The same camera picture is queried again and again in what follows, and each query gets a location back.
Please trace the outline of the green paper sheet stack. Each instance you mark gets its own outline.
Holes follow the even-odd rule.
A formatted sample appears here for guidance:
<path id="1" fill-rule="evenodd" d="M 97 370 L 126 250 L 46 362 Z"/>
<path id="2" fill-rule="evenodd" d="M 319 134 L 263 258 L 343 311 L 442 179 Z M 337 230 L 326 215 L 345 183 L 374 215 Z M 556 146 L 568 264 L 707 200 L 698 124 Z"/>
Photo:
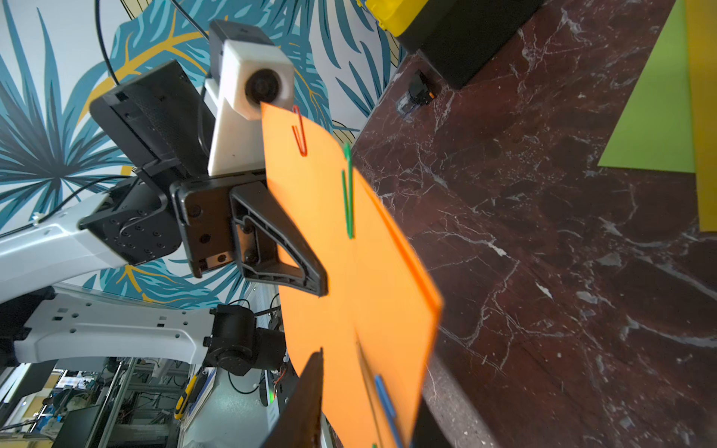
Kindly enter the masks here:
<path id="1" fill-rule="evenodd" d="M 668 16 L 599 166 L 696 172 L 685 2 Z"/>

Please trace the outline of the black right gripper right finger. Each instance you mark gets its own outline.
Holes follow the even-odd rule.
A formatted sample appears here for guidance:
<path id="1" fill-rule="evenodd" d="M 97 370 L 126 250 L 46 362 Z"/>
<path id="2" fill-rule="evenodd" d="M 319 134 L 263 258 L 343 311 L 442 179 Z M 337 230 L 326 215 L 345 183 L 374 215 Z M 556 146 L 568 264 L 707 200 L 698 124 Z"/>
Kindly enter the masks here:
<path id="1" fill-rule="evenodd" d="M 412 448 L 452 448 L 425 399 L 420 401 L 418 408 Z"/>

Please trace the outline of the orange paper sheet stack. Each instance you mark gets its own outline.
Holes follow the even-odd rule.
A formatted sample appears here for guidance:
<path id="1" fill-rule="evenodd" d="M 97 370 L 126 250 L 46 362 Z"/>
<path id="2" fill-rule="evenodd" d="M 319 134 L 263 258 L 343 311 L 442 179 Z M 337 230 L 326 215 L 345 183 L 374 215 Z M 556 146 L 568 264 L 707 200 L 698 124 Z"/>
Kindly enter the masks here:
<path id="1" fill-rule="evenodd" d="M 270 192 L 311 246 L 328 276 L 317 297 L 282 287 L 289 357 L 298 371 L 323 350 L 323 414 L 346 447 L 397 447 L 375 388 L 388 388 L 405 446 L 410 444 L 443 298 L 372 187 L 353 166 L 355 238 L 347 236 L 342 172 L 334 137 L 304 119 L 308 155 L 293 112 L 263 106 Z"/>

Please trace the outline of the yellow paper sheet stack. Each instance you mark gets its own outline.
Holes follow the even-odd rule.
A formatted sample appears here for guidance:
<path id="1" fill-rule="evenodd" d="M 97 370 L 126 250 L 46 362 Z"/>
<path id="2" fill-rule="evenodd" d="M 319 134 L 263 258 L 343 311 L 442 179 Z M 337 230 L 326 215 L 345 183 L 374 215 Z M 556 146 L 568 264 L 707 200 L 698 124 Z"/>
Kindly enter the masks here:
<path id="1" fill-rule="evenodd" d="M 716 2 L 687 0 L 685 24 L 700 231 L 716 231 Z"/>

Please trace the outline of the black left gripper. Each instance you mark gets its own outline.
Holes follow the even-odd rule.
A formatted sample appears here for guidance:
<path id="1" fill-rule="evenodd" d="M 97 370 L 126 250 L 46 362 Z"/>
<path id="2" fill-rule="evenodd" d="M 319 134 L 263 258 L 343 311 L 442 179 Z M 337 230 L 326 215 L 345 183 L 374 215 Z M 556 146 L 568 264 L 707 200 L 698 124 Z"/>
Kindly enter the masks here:
<path id="1" fill-rule="evenodd" d="M 80 229 L 129 265 L 184 248 L 195 277 L 236 262 L 248 280 L 328 294 L 325 268 L 267 186 L 233 188 L 263 174 L 209 177 L 199 138 L 208 136 L 214 118 L 178 62 L 94 99 L 90 113 L 136 177 L 112 188 Z"/>

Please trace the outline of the green paperclip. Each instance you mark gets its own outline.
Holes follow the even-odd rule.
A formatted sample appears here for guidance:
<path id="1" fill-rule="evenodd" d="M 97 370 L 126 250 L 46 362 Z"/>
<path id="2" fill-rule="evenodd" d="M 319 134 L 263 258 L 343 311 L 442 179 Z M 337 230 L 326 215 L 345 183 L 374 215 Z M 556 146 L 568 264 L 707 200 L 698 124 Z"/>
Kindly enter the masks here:
<path id="1" fill-rule="evenodd" d="M 349 143 L 345 143 L 343 153 L 347 161 L 347 169 L 342 172 L 345 223 L 347 224 L 347 236 L 350 240 L 353 240 L 355 238 L 354 183 L 352 149 Z"/>

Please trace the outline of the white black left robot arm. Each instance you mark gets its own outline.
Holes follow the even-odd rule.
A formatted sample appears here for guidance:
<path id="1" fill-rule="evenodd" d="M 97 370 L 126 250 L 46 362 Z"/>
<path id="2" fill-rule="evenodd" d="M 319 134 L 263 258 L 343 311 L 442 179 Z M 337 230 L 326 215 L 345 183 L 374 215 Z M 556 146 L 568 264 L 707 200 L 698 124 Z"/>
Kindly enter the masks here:
<path id="1" fill-rule="evenodd" d="M 91 115 L 137 173 L 1 240 L 1 363 L 168 358 L 237 375 L 276 370 L 285 336 L 240 305 L 185 310 L 71 284 L 184 248 L 196 276 L 236 267 L 249 281 L 328 292 L 319 258 L 263 170 L 209 177 L 199 141 L 211 117 L 178 62 L 94 100 Z"/>

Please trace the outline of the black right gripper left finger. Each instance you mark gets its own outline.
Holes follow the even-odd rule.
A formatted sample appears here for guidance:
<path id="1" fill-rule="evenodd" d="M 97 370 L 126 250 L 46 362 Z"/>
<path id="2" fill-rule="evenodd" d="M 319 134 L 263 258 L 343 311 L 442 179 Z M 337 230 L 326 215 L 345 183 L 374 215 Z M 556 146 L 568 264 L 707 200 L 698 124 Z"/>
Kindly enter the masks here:
<path id="1" fill-rule="evenodd" d="M 320 349 L 306 363 L 285 412 L 280 414 L 261 448 L 321 446 L 323 380 L 324 356 Z"/>

